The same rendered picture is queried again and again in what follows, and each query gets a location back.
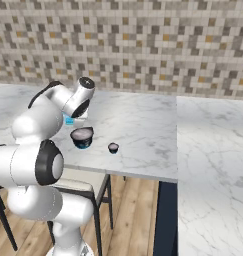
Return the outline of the small black yogurt container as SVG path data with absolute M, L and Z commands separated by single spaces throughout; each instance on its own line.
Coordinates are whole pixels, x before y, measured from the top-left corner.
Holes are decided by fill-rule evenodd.
M 119 145 L 112 142 L 108 145 L 108 150 L 111 154 L 116 154 L 118 152 Z

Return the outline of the dark blue counter cabinet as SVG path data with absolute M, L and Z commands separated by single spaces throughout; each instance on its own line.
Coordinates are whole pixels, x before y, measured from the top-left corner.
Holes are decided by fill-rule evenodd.
M 178 256 L 177 185 L 159 182 L 153 256 Z

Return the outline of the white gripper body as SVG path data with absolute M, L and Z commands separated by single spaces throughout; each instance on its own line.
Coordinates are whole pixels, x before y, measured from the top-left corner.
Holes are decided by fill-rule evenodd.
M 84 123 L 87 120 L 87 116 L 85 117 L 78 117 L 73 119 L 73 127 L 74 128 L 82 128 L 84 126 Z

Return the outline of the white-seat black-leg stool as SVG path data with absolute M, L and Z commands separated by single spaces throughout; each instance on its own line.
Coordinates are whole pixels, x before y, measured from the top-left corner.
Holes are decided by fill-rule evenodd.
M 94 217 L 98 255 L 102 254 L 99 208 L 109 205 L 113 228 L 111 178 L 109 174 L 65 168 L 54 187 L 61 193 L 63 205 L 54 220 L 48 221 L 53 247 L 46 256 L 94 256 L 83 240 L 81 227 Z

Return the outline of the large black yogurt container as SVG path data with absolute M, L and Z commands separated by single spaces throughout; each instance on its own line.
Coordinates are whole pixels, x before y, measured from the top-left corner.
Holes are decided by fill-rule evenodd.
M 74 145 L 79 149 L 86 149 L 92 143 L 94 131 L 92 127 L 77 128 L 70 133 Z

